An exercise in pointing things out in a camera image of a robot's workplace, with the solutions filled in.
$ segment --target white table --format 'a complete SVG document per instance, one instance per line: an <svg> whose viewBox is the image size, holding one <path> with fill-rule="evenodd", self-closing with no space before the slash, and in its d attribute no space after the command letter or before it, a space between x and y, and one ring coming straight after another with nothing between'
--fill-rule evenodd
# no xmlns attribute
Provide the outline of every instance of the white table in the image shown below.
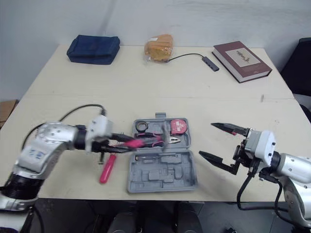
<svg viewBox="0 0 311 233"><path fill-rule="evenodd" d="M247 169L236 176L222 171L199 154L204 150L232 162L241 136L212 127L227 122L275 132L279 152L310 156L311 125L264 49L252 49L273 68L269 77L239 84L211 54L212 48L174 48L174 55L199 52L220 70L213 72L200 57L186 56L167 64L145 63L143 47L121 46L110 66L71 63L59 46L0 131L0 182L3 184L19 155L21 142L33 126L59 119L72 108L99 103L114 122L114 132L130 134L135 119L185 117L190 123L198 188L187 192L130 194L127 192L129 154L117 157L107 184L99 184L98 155L66 151L39 195L42 198L114 200L235 201ZM88 124L98 109L86 108L65 120ZM244 201L273 201L277 185L251 181Z"/></svg>

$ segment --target tool case latch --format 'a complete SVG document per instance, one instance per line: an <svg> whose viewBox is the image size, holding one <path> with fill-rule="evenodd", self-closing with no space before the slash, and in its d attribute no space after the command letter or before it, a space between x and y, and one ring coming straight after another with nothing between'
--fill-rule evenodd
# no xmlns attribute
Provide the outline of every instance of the tool case latch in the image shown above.
<svg viewBox="0 0 311 233"><path fill-rule="evenodd" d="M166 113L155 113L156 118L166 118Z"/></svg>

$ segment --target white wall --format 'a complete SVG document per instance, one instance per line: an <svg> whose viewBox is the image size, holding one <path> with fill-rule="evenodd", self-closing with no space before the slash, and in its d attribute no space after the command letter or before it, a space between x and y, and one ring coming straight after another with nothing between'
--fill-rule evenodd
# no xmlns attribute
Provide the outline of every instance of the white wall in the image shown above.
<svg viewBox="0 0 311 233"><path fill-rule="evenodd" d="M177 46L241 40L281 69L311 36L310 0L0 0L0 100L20 99L58 44L78 34L143 45L171 33Z"/></svg>

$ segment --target gray tool case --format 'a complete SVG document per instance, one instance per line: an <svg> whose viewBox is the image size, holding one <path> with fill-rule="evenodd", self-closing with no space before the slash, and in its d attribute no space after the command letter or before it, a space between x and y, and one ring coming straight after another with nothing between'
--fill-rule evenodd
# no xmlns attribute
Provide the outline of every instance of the gray tool case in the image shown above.
<svg viewBox="0 0 311 233"><path fill-rule="evenodd" d="M171 120L165 113L156 113L155 119L136 120L133 134L138 133L135 124L145 121L148 124L146 133L162 133L165 124L171 131ZM130 159L128 191L130 193L190 191L197 187L197 176L194 167L193 154L188 150L190 146L190 130L187 119L187 131L182 135L172 135L180 138L181 142L162 147L139 148Z"/></svg>

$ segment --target navy blue pouch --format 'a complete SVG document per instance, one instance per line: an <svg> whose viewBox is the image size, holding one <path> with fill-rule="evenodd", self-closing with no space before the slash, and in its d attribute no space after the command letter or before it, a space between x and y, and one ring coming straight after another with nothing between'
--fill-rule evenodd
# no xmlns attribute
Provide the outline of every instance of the navy blue pouch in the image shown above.
<svg viewBox="0 0 311 233"><path fill-rule="evenodd" d="M67 56L71 62L110 65L120 49L117 36L78 35L73 40Z"/></svg>

